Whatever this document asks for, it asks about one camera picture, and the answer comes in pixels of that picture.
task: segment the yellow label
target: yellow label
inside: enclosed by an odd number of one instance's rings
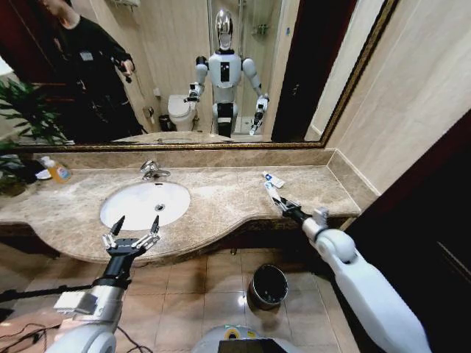
[[[224,339],[226,340],[238,340],[241,337],[241,334],[237,329],[231,328],[226,331],[224,334]]]

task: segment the black clothing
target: black clothing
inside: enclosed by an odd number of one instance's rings
[[[64,59],[72,66],[67,70],[70,80],[80,82],[82,99],[96,115],[94,126],[82,127],[82,136],[76,140],[99,142],[140,135],[142,126],[115,70],[115,65],[132,60],[131,55],[100,25],[84,17],[72,29],[60,26],[59,44]]]

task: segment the faucet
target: faucet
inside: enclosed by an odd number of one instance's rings
[[[146,182],[149,180],[155,180],[161,177],[169,177],[170,172],[160,169],[160,165],[153,160],[148,160],[141,166],[141,173],[144,173],[142,180]]]

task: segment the dark wood door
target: dark wood door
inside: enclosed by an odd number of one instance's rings
[[[301,0],[273,141],[304,140],[355,4],[356,0]]]
[[[54,20],[36,0],[0,1],[0,55],[25,82],[63,82]]]
[[[93,113],[84,104],[54,39],[57,20],[38,0],[0,0],[0,55],[23,82],[40,87],[50,105],[60,113],[65,136],[87,141],[77,127],[90,122]]]

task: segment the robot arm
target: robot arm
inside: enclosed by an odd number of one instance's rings
[[[250,134],[254,135],[255,131],[261,126],[263,114],[265,114],[268,109],[269,97],[268,94],[262,94],[262,84],[260,83],[260,78],[257,75],[257,69],[255,68],[255,63],[252,59],[246,58],[242,62],[242,70],[245,73],[245,76],[250,81],[253,90],[257,93],[258,99],[255,106],[255,118],[250,129]]]
[[[190,92],[186,101],[199,101],[205,91],[205,79],[208,75],[208,61],[205,57],[196,58],[196,82],[190,84]]]
[[[47,353],[113,353],[113,333],[121,318],[122,297],[131,283],[130,269],[136,257],[146,253],[159,240],[159,216],[142,238],[116,239],[124,216],[110,232],[102,236],[111,256],[103,275],[93,282],[90,292],[64,292],[54,308],[61,313],[76,313],[73,318],[82,324],[68,331],[47,350]]]
[[[265,187],[285,217],[302,226],[311,245],[329,264],[337,284],[368,335],[387,353],[431,353],[419,319],[379,270],[355,248],[353,239],[328,229],[327,210],[312,216],[301,206],[278,195],[270,182]]]

